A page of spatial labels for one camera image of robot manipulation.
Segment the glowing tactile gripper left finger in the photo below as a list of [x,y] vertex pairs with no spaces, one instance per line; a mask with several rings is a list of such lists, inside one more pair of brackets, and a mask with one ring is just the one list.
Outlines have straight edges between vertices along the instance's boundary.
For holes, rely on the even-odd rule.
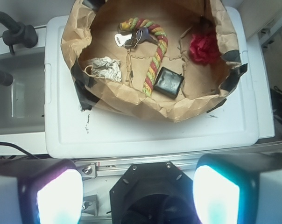
[[0,160],[0,224],[77,224],[82,204],[73,161]]

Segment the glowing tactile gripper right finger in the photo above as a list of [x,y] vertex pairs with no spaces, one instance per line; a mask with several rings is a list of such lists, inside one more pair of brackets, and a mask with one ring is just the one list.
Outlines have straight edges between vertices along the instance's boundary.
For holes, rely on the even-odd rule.
[[203,224],[282,224],[282,153],[201,156],[193,199]]

